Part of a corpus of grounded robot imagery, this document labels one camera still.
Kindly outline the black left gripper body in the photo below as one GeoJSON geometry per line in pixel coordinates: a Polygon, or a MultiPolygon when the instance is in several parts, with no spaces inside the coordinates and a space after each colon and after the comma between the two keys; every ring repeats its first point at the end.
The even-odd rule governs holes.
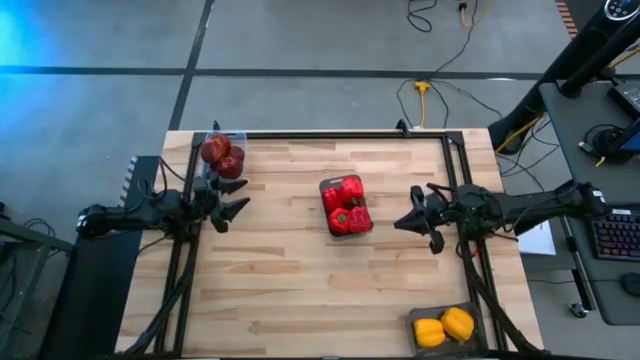
{"type": "Polygon", "coordinates": [[[192,182],[194,208],[199,220],[209,218],[212,223],[223,223],[220,182],[213,178],[196,176],[192,182]]]}

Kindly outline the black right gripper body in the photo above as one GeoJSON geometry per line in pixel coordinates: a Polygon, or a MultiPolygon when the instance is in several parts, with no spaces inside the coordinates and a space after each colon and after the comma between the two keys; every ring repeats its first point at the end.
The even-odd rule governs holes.
{"type": "Polygon", "coordinates": [[[425,222],[427,232],[434,231],[438,226],[456,222],[463,213],[463,206],[457,201],[448,201],[433,192],[425,196],[425,222]]]}

